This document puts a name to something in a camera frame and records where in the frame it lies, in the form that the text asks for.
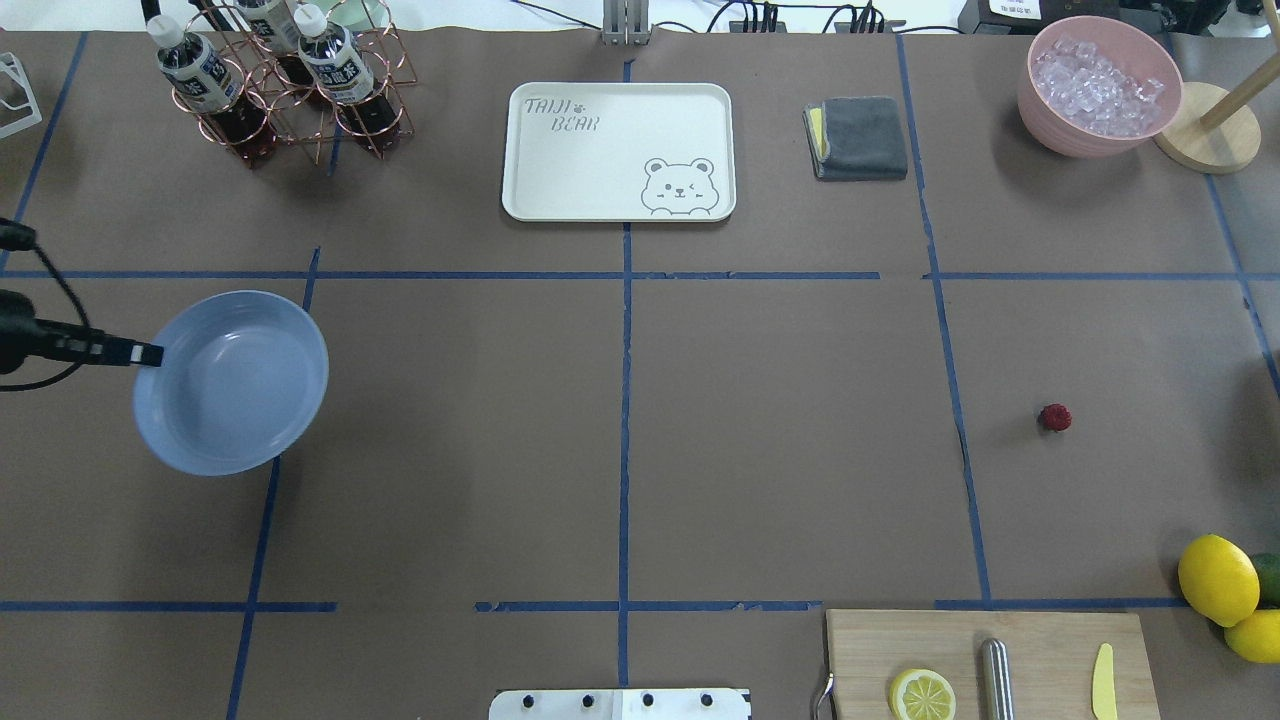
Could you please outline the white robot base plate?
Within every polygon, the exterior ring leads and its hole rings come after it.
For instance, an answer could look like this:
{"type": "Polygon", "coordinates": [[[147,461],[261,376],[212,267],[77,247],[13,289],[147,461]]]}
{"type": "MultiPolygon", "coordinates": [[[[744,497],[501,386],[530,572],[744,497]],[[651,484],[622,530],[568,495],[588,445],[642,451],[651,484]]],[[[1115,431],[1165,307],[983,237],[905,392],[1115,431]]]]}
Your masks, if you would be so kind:
{"type": "Polygon", "coordinates": [[[502,691],[489,719],[751,719],[746,689],[591,688],[502,691]]]}

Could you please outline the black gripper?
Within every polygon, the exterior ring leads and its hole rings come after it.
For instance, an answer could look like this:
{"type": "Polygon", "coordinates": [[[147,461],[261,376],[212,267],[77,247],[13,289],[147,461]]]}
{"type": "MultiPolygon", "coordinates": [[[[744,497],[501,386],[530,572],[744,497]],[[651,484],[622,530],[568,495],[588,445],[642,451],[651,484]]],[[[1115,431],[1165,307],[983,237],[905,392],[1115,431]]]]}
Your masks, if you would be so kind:
{"type": "Polygon", "coordinates": [[[105,366],[161,366],[165,348],[83,329],[35,315],[33,304],[22,293],[1,291],[1,373],[19,369],[28,356],[61,363],[105,366]]]}

